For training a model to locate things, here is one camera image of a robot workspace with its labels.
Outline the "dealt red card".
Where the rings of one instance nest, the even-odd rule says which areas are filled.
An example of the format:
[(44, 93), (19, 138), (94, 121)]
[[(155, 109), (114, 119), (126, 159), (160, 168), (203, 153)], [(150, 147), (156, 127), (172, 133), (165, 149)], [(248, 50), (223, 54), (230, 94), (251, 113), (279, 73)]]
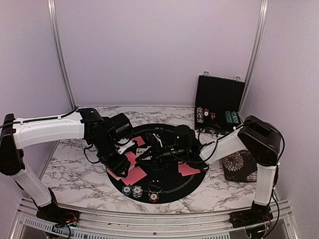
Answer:
[(138, 178), (139, 181), (147, 176), (147, 173), (140, 167), (135, 167), (129, 171), (127, 177), (135, 177)]
[(190, 176), (201, 173), (200, 169), (194, 169), (187, 165), (185, 162), (178, 163), (178, 172), (183, 176)]
[(131, 165), (134, 166), (136, 164), (136, 158), (137, 156), (133, 152), (127, 152), (125, 156), (128, 158), (130, 161)]
[(122, 178), (121, 180), (125, 185), (133, 185), (139, 181), (139, 179), (135, 177), (126, 177), (126, 178)]
[(132, 138), (132, 141), (137, 144), (137, 147), (145, 145), (145, 142), (141, 136)]

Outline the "green chip stack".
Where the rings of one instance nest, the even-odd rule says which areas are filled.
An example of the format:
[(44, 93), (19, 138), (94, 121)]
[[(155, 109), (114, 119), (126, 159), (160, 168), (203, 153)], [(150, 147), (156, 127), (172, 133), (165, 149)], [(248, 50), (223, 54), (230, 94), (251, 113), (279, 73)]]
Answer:
[(132, 187), (131, 186), (124, 186), (122, 188), (122, 193), (125, 195), (125, 196), (130, 196), (131, 193), (132, 193)]

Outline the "clear round dealer button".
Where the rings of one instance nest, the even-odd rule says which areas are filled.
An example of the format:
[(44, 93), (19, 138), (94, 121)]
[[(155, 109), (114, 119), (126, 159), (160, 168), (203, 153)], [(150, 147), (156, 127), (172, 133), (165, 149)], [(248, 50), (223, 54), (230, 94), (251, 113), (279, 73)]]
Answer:
[(148, 184), (148, 189), (150, 192), (161, 192), (163, 190), (163, 184), (159, 180), (152, 180)]

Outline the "red chip stack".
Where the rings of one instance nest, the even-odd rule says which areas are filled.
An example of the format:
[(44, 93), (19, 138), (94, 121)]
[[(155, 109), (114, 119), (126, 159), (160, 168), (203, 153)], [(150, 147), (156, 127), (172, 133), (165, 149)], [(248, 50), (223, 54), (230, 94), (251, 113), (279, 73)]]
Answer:
[(159, 193), (157, 192), (151, 192), (149, 193), (149, 201), (151, 203), (156, 203), (159, 200)]

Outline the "red playing card deck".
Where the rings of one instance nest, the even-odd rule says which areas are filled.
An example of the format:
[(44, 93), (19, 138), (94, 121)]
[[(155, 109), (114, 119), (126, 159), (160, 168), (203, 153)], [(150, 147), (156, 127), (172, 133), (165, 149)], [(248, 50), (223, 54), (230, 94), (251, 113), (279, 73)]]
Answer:
[(108, 174), (110, 174), (117, 181), (119, 181), (120, 179), (123, 178), (123, 177), (116, 176), (115, 173), (113, 173), (109, 168), (106, 168), (106, 171), (107, 171)]

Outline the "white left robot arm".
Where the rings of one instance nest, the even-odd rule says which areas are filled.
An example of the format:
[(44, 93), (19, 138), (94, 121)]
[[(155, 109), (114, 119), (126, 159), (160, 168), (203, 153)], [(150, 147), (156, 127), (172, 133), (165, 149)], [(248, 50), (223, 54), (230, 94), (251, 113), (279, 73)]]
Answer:
[(65, 139), (83, 139), (97, 149), (98, 161), (117, 177), (126, 177), (130, 161), (125, 150), (134, 145), (133, 127), (124, 113), (102, 117), (94, 108), (76, 109), (64, 115), (23, 119), (8, 114), (0, 131), (0, 172), (10, 176), (38, 207), (40, 215), (53, 222), (64, 211), (51, 189), (46, 187), (23, 161), (23, 149)]

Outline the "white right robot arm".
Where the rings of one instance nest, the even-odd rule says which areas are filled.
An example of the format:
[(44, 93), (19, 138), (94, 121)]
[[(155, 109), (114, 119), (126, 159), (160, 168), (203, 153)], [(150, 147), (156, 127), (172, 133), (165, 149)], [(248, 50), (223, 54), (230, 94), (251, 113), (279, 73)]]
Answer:
[(151, 146), (136, 158), (138, 165), (161, 167), (172, 162), (186, 163), (193, 169), (206, 170), (221, 160), (228, 175), (248, 171), (245, 180), (257, 182), (249, 210), (242, 213), (252, 223), (259, 222), (270, 210), (270, 201), (278, 179), (279, 160), (285, 149), (283, 135), (273, 125), (248, 116), (230, 132), (208, 142), (200, 142), (200, 134), (186, 125), (173, 129), (174, 144), (168, 145), (161, 133), (153, 133)]

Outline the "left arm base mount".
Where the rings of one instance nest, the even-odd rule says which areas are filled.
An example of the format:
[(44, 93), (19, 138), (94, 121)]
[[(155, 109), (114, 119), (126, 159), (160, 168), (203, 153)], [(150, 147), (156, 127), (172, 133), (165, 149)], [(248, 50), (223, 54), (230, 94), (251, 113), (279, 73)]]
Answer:
[(80, 212), (59, 207), (55, 198), (52, 198), (51, 203), (44, 207), (38, 206), (34, 200), (33, 203), (37, 207), (36, 216), (40, 219), (57, 223), (59, 226), (75, 226), (78, 223)]

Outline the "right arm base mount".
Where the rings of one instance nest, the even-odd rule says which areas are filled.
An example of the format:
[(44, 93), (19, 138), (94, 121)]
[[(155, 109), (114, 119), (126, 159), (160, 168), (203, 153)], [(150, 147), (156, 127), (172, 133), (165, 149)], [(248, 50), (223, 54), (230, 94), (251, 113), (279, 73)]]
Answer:
[(229, 216), (229, 222), (233, 228), (270, 222), (274, 218), (269, 205), (259, 205), (254, 201), (250, 209), (232, 212)]

